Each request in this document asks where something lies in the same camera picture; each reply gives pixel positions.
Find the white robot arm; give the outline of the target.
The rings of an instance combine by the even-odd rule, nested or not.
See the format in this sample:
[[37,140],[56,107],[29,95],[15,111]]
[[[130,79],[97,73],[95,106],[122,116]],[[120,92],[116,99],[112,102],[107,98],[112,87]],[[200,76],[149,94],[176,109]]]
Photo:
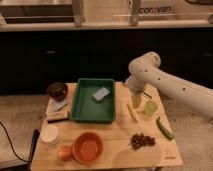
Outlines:
[[133,59],[128,65],[130,92],[141,95],[150,84],[207,120],[213,119],[213,89],[168,74],[159,69],[160,64],[160,56],[153,51]]

